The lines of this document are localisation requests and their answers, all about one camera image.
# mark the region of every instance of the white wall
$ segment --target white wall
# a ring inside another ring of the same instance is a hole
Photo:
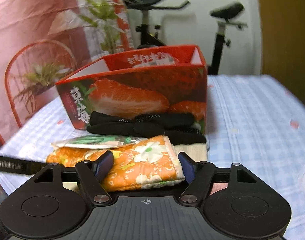
[[[177,6],[185,0],[163,0],[158,5]],[[217,31],[216,19],[209,16],[212,9],[240,1],[245,12],[238,20],[247,22],[248,28],[240,32],[228,27],[226,37],[231,47],[225,47],[219,73],[260,74],[261,70],[261,29],[258,0],[189,0],[191,5],[182,11],[150,11],[151,31],[154,24],[162,25],[160,39],[166,44],[197,44],[208,64],[211,64],[214,40]],[[139,33],[135,26],[141,24],[140,11],[129,11],[134,44],[138,46]]]

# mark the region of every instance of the table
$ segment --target table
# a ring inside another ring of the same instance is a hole
[[[270,76],[209,76],[208,161],[242,163],[292,208],[284,237],[305,240],[305,107]],[[75,130],[59,98],[42,108],[1,149],[0,155],[45,161],[51,142],[86,134]],[[10,194],[29,177],[0,174]]]

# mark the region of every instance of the brown door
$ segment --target brown door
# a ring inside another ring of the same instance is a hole
[[[259,0],[262,73],[305,104],[305,0]]]

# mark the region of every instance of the flower pot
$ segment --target flower pot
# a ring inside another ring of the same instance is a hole
[[[36,112],[43,106],[54,100],[56,97],[58,97],[56,86],[52,86],[40,95],[35,96]]]

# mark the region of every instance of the orange floral cloth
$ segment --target orange floral cloth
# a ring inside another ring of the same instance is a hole
[[[173,186],[184,180],[181,164],[167,136],[156,136],[111,151],[114,166],[101,182],[108,192]],[[73,167],[83,160],[95,161],[105,152],[63,147],[51,153],[46,161]]]

